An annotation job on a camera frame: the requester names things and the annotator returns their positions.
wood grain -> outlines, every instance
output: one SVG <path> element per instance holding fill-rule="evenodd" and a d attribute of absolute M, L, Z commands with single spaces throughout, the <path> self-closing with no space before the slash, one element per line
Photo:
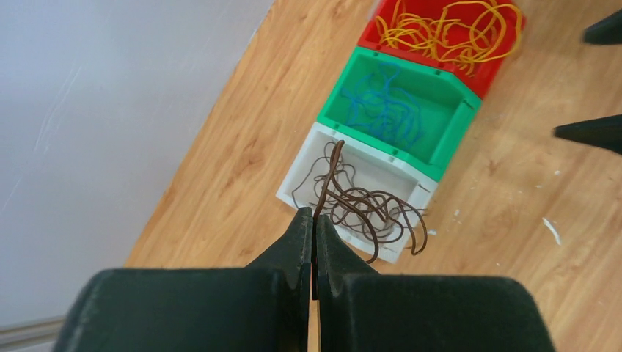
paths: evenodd
<path fill-rule="evenodd" d="M 294 210 L 274 195 L 372 2 L 276 1 L 127 266 L 245 265 L 283 233 Z M 556 125 L 622 113 L 622 47 L 579 42 L 620 4 L 517 3 L 528 18 L 522 49 L 433 198 L 437 236 L 419 257 L 374 266 L 511 276 L 535 296 L 560 351 L 622 351 L 622 158 L 551 137 Z"/>

blue string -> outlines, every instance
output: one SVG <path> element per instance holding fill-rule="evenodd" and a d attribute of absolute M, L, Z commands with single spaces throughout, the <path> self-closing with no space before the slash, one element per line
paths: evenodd
<path fill-rule="evenodd" d="M 352 92 L 341 89 L 341 95 L 350 100 L 345 125 L 384 142 L 410 147 L 423 134 L 421 105 L 404 89 L 391 87 L 400 74 L 399 66 L 383 62 L 378 71 L 384 80 L 380 89 L 373 88 L 376 73 L 361 78 Z"/>

paper scrap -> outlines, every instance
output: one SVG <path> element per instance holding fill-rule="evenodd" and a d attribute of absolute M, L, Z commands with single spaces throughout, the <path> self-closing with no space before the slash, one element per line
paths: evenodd
<path fill-rule="evenodd" d="M 551 224 L 551 222 L 549 220 L 547 220 L 546 218 L 542 218 L 542 221 L 544 222 L 544 226 L 548 227 L 549 230 L 551 230 L 551 232 L 553 232 L 553 236 L 555 237 L 555 242 L 557 242 L 557 245 L 561 246 L 562 245 L 562 238 L 560 237 L 560 234 L 557 232 L 557 230 L 555 229 L 553 224 Z"/>

brown cord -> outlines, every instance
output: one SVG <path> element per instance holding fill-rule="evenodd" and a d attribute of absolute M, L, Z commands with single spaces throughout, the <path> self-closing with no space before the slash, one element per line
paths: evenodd
<path fill-rule="evenodd" d="M 412 238 L 411 254 L 417 255 L 421 253 L 428 243 L 428 230 L 425 226 L 425 222 L 423 221 L 423 216 L 420 212 L 421 210 L 414 208 L 391 193 L 385 191 L 368 191 L 365 188 L 355 187 L 354 175 L 356 175 L 356 170 L 351 164 L 346 164 L 341 156 L 341 150 L 344 144 L 344 141 L 327 143 L 324 146 L 324 156 L 313 162 L 311 170 L 307 173 L 300 185 L 298 185 L 291 193 L 294 204 L 298 207 L 294 193 L 304 185 L 311 175 L 313 168 L 320 160 L 328 161 L 329 171 L 325 175 L 313 178 L 315 181 L 315 185 L 313 187 L 314 192 L 318 197 L 317 205 L 311 203 L 311 205 L 315 206 L 315 212 L 313 213 L 314 233 L 318 217 L 322 212 L 328 212 L 329 218 L 334 225 L 347 227 L 354 232 L 362 234 L 366 239 L 373 243 L 373 255 L 367 263 L 372 263 L 378 258 L 380 243 L 393 243 L 399 241 L 404 232 L 407 230 Z M 334 145 L 334 147 L 330 157 L 328 157 L 327 147 L 332 145 Z M 353 170 L 351 177 L 346 171 L 346 168 L 348 167 Z M 341 174 L 345 175 L 350 188 L 343 189 L 339 184 L 338 177 Z M 321 191 L 318 194 L 316 186 L 320 183 Z M 407 213 L 409 212 L 414 212 L 421 222 L 423 241 L 419 249 L 417 249 L 417 239 L 407 216 Z M 347 221 L 347 217 L 351 213 L 358 217 L 360 220 L 359 223 L 352 224 Z M 370 216 L 374 215 L 378 216 L 380 221 L 384 223 L 382 228 L 377 228 L 372 225 Z M 405 224 L 398 221 L 400 215 L 402 215 Z M 392 234 L 393 225 L 400 227 L 400 233 L 395 238 L 387 239 L 387 237 Z"/>

plastic bin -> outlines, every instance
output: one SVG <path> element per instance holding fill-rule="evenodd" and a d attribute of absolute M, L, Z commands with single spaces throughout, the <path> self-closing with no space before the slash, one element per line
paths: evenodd
<path fill-rule="evenodd" d="M 365 128 L 345 125 L 351 113 L 351 99 L 344 92 L 355 90 L 362 78 L 377 73 L 379 65 L 387 62 L 400 68 L 392 85 L 409 93 L 421 108 L 422 136 L 414 143 L 411 139 L 383 142 Z M 376 79 L 384 80 L 379 74 L 371 78 Z M 407 99 L 403 103 L 411 104 Z M 481 99 L 451 73 L 356 48 L 318 122 L 393 155 L 439 182 L 480 104 Z"/>
<path fill-rule="evenodd" d="M 505 58 L 495 59 L 490 62 L 484 62 L 477 64 L 475 67 L 474 75 L 469 77 L 464 70 L 460 70 L 457 66 L 449 62 L 439 62 L 432 58 L 423 56 L 416 52 L 409 52 L 408 47 L 400 45 L 398 49 L 390 48 L 385 45 L 380 45 L 380 34 L 376 26 L 376 16 L 381 16 L 387 23 L 391 22 L 395 4 L 398 0 L 383 0 L 374 12 L 370 22 L 365 27 L 362 36 L 359 39 L 359 46 L 368 48 L 375 51 L 380 51 L 389 55 L 399 57 L 408 61 L 416 62 L 418 64 L 438 68 L 447 72 L 453 73 L 461 81 L 463 81 L 475 94 L 480 98 L 484 98 L 488 92 L 494 77 L 497 75 L 501 64 Z M 414 13 L 424 18 L 437 19 L 441 17 L 443 8 L 448 4 L 456 3 L 452 0 L 402 0 L 402 4 L 406 6 L 408 13 Z M 497 0 L 497 4 L 513 4 L 509 0 Z M 460 8 L 451 9 L 449 15 L 452 18 L 460 18 L 464 23 L 473 24 L 477 17 L 483 12 L 483 6 L 479 4 L 464 5 Z M 513 30 L 516 25 L 516 13 L 508 8 L 501 8 L 500 13 L 508 24 L 508 30 L 500 43 L 499 48 L 493 53 L 497 55 L 499 53 L 507 52 L 512 48 L 512 45 L 516 42 L 516 35 Z M 526 18 L 522 18 L 522 26 L 526 22 Z M 481 26 L 488 24 L 488 21 L 480 22 Z M 469 30 L 454 26 L 447 33 L 447 38 L 451 42 L 461 42 L 468 40 Z"/>
<path fill-rule="evenodd" d="M 319 123 L 314 123 L 311 131 L 307 134 L 307 138 L 304 140 L 296 159 L 279 187 L 277 197 L 292 208 L 296 208 L 292 198 L 292 191 L 300 185 L 300 182 L 309 173 L 313 162 L 323 156 L 326 143 L 337 142 L 341 139 L 345 141 L 342 149 L 344 162 L 352 164 L 356 168 L 355 186 L 360 186 L 370 191 L 387 191 L 405 200 L 417 209 L 423 209 L 428 205 L 438 186 L 437 182 L 394 156 L 376 150 L 369 145 Z M 311 176 L 295 193 L 296 203 L 299 207 L 311 206 L 310 203 L 317 202 L 318 198 L 313 191 L 315 186 L 313 177 L 325 175 L 328 170 L 329 165 L 326 162 L 318 162 L 315 165 Z M 345 186 L 345 183 L 340 181 L 340 185 Z M 415 228 L 419 224 L 419 218 L 413 213 L 409 213 L 408 217 L 413 228 Z M 347 227 L 336 226 L 336 229 L 345 242 L 368 254 L 373 254 L 373 243 L 363 235 L 351 231 Z M 388 239 L 395 238 L 399 233 L 398 229 L 392 229 L 392 231 Z M 415 228 L 415 231 L 418 232 L 417 235 L 421 235 L 420 228 Z M 378 257 L 387 262 L 395 263 L 404 246 L 409 241 L 410 234 L 404 233 L 397 242 L 381 244 Z"/>

